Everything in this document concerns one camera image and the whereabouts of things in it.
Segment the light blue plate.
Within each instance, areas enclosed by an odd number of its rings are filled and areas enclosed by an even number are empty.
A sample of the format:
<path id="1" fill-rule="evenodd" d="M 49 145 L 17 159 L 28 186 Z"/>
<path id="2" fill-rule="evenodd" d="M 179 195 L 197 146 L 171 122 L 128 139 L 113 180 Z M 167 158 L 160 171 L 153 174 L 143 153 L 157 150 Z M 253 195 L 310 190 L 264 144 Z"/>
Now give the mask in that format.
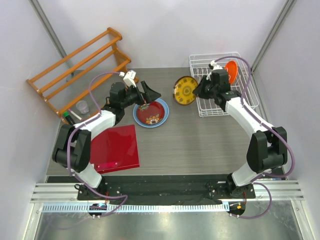
<path id="1" fill-rule="evenodd" d="M 164 113 L 164 117 L 163 117 L 162 121 L 161 121 L 160 123 L 155 124 L 155 125 L 146 125 L 146 124 L 141 123 L 141 122 L 138 120 L 137 115 L 136 115 L 136 110 L 137 110 L 137 108 L 138 108 L 138 106 L 139 106 L 139 105 L 136 104 L 136 105 L 134 106 L 134 108 L 133 108 L 133 119 L 136 121 L 136 123 L 137 123 L 138 125 L 140 125 L 140 126 L 142 126 L 142 127 L 144 127 L 144 128 L 156 128 L 156 127 L 159 127 L 160 125 L 162 125 L 162 124 L 168 119 L 170 110 L 169 110 L 169 106 L 167 105 L 167 103 L 166 103 L 163 99 L 161 99 L 161 98 L 158 98 L 158 99 L 156 100 L 156 102 L 161 103 L 162 106 L 164 107 L 165 113 Z"/>

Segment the yellow patterned plate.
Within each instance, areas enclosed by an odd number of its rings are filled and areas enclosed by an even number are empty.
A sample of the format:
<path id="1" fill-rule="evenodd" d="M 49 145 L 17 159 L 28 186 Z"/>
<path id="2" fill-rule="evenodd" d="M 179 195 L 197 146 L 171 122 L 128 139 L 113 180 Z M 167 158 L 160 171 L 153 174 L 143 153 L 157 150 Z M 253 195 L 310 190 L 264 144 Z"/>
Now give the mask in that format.
<path id="1" fill-rule="evenodd" d="M 172 95 L 174 100 L 182 106 L 193 103 L 197 96 L 193 91 L 198 87 L 198 82 L 191 76 L 183 76 L 179 78 L 173 87 Z"/>

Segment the red floral plate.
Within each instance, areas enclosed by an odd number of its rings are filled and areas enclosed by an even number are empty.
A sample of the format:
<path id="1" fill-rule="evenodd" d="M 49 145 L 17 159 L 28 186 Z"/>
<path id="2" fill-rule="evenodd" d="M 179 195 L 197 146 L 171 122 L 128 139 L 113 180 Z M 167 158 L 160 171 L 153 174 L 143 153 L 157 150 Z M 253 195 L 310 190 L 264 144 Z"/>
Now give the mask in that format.
<path id="1" fill-rule="evenodd" d="M 162 121 L 165 116 L 165 109 L 158 101 L 139 105 L 136 110 L 137 119 L 145 125 L 152 126 Z"/>

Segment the orange plate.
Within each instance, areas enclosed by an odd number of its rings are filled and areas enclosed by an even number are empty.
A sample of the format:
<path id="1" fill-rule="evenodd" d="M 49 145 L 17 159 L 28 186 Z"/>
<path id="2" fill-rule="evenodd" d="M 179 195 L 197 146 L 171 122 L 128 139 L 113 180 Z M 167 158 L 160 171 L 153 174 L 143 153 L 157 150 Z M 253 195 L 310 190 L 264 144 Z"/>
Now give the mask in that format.
<path id="1" fill-rule="evenodd" d="M 232 85 L 235 83 L 238 75 L 238 65 L 234 60 L 229 61 L 225 65 L 225 70 L 228 73 L 228 82 Z"/>

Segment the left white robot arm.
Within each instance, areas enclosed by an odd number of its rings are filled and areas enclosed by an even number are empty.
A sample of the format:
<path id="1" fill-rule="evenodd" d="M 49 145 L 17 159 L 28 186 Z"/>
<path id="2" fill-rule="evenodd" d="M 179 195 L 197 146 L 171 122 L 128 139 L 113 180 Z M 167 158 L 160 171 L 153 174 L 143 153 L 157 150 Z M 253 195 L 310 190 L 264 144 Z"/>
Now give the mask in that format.
<path id="1" fill-rule="evenodd" d="M 125 108 L 131 105 L 150 104 L 162 95 L 152 90 L 145 81 L 141 82 L 143 92 L 136 85 L 123 82 L 111 85 L 105 105 L 98 113 L 79 124 L 64 124 L 60 128 L 52 152 L 52 160 L 66 168 L 89 190 L 93 198 L 118 200 L 120 196 L 106 196 L 107 188 L 102 175 L 90 163 L 91 142 L 105 130 L 116 126 L 125 115 Z"/>

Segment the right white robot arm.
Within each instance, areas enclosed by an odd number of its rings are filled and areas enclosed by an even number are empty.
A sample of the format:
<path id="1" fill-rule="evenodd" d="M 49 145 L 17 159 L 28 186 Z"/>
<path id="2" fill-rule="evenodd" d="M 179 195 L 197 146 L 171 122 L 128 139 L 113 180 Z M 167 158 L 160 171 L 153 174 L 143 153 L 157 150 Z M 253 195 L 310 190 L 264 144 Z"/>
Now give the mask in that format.
<path id="1" fill-rule="evenodd" d="M 286 130 L 265 121 L 252 110 L 240 92 L 231 89 L 227 70 L 214 69 L 204 75 L 193 93 L 201 99 L 213 99 L 250 137 L 245 164 L 227 176 L 225 190 L 228 197 L 240 198 L 254 180 L 288 162 Z"/>

